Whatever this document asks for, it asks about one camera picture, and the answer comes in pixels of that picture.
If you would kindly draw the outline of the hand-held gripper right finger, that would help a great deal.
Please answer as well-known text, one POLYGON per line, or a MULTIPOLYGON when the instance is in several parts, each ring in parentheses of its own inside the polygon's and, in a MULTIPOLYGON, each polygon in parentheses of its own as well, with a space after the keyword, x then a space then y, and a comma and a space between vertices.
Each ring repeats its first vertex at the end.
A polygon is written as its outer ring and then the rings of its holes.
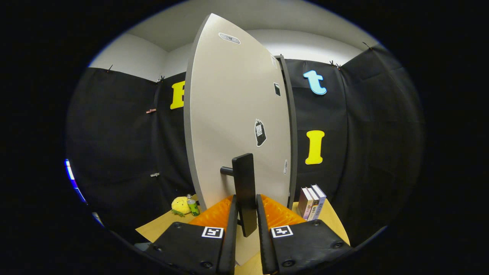
POLYGON ((269 226, 264 195, 256 195, 264 274, 318 275, 353 254, 353 248, 321 220, 269 226))

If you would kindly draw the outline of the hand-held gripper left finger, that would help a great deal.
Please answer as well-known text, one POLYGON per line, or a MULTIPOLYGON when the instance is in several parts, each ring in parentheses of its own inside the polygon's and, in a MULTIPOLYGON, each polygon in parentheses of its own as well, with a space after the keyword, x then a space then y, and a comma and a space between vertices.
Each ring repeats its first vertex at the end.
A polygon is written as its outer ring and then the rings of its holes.
POLYGON ((145 249, 145 255, 167 268, 171 275, 233 275, 238 226, 236 195, 213 208, 225 214, 223 226, 201 221, 173 222, 145 249))

